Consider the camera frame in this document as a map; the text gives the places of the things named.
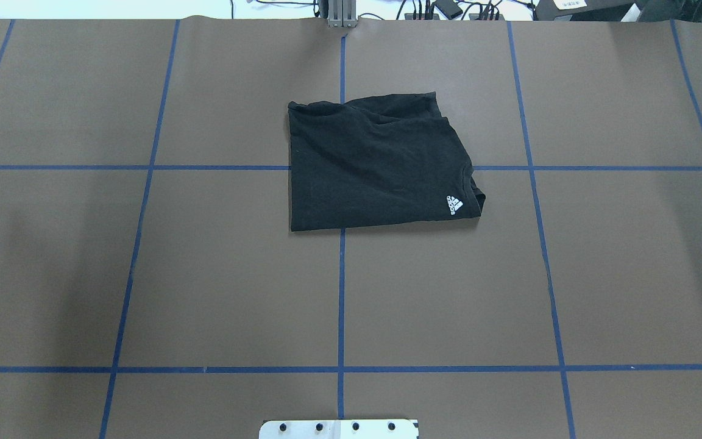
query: folded t-shirt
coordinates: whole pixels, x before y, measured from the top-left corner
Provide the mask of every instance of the folded t-shirt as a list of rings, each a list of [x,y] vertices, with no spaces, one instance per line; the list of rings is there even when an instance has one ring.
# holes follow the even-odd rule
[[[435,93],[289,103],[291,230],[480,216],[485,195]]]

